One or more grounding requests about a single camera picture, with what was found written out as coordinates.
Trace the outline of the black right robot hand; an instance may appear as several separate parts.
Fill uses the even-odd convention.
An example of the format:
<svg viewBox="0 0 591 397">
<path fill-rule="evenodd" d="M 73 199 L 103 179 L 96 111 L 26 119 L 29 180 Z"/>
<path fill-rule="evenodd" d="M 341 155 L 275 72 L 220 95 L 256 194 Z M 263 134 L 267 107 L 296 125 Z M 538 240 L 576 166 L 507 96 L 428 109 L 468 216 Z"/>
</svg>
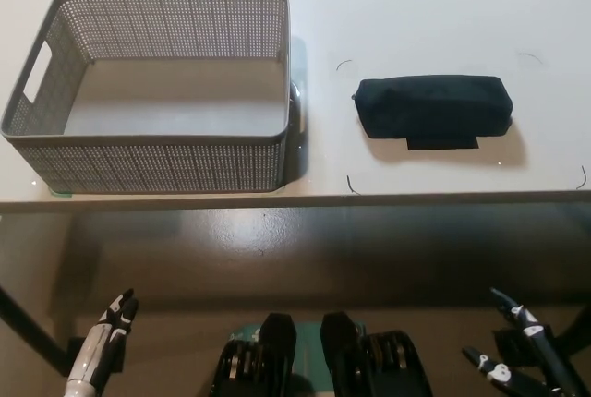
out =
<svg viewBox="0 0 591 397">
<path fill-rule="evenodd" d="M 491 358 L 473 346 L 464 357 L 494 388 L 507 396 L 588 396 L 571 356 L 590 346 L 590 306 L 585 306 L 563 333 L 554 335 L 524 304 L 502 291 L 491 293 L 499 312 L 512 325 L 497 331 L 495 341 L 503 355 Z"/>
</svg>

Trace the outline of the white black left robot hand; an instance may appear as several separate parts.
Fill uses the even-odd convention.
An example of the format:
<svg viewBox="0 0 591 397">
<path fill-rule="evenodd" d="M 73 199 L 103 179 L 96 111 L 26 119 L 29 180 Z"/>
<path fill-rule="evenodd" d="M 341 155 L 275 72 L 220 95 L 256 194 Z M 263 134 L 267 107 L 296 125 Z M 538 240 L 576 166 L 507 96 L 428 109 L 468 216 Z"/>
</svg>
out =
<svg viewBox="0 0 591 397">
<path fill-rule="evenodd" d="M 133 288 L 124 291 L 105 309 L 78 351 L 66 381 L 65 396 L 103 395 L 125 351 L 138 309 Z"/>
</svg>

